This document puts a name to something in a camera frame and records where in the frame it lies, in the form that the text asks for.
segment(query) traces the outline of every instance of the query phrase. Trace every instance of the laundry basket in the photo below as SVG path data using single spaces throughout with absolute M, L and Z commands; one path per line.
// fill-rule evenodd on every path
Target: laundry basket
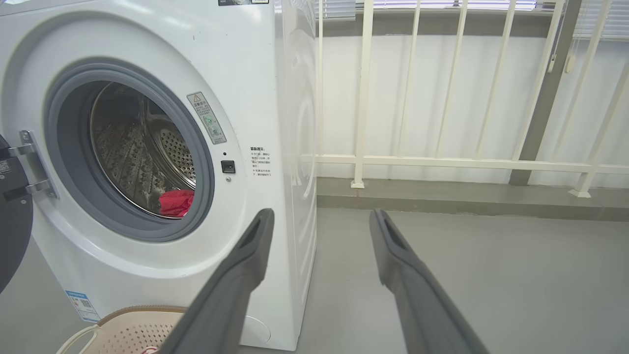
M 92 333 L 81 354 L 139 354 L 159 347 L 186 311 L 175 306 L 133 306 L 118 310 L 70 337 L 57 354 L 65 353 L 79 338 Z

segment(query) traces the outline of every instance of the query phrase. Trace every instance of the warning label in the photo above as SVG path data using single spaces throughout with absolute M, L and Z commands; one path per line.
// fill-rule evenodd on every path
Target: warning label
M 101 320 L 101 317 L 98 316 L 96 310 L 94 310 L 85 294 L 67 290 L 65 293 L 68 294 L 70 301 L 72 301 L 74 308 L 77 309 L 77 312 L 81 315 L 83 321 L 98 322 Z
M 271 177 L 271 154 L 263 147 L 251 147 L 251 169 L 254 176 Z
M 208 102 L 202 93 L 191 93 L 188 96 L 188 101 L 194 107 L 194 110 L 199 115 L 199 118 L 203 121 L 205 129 L 207 129 L 209 138 L 212 139 L 212 144 L 220 144 L 227 142 L 227 138 L 223 134 L 223 129 L 218 123 L 218 120 L 212 112 L 212 108 L 209 107 Z

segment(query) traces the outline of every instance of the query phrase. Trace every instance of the red garment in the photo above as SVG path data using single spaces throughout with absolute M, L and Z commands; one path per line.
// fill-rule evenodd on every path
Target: red garment
M 159 197 L 164 216 L 183 217 L 188 213 L 194 200 L 193 190 L 171 190 Z

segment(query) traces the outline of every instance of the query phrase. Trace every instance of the white washing machine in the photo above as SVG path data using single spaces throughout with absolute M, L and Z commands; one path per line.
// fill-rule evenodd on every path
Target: white washing machine
M 316 250 L 314 25 L 308 0 L 0 6 L 0 182 L 19 160 L 31 184 L 4 202 L 32 210 L 78 316 L 189 305 L 272 208 L 242 343 L 295 350 Z

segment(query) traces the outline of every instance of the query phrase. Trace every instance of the concrete floor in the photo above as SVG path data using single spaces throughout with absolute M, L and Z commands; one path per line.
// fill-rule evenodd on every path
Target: concrete floor
M 391 212 L 493 353 L 626 353 L 629 224 Z M 405 353 L 367 210 L 319 209 L 297 353 Z M 87 326 L 34 244 L 0 294 L 0 353 L 54 353 Z M 241 347 L 240 353 L 278 353 Z

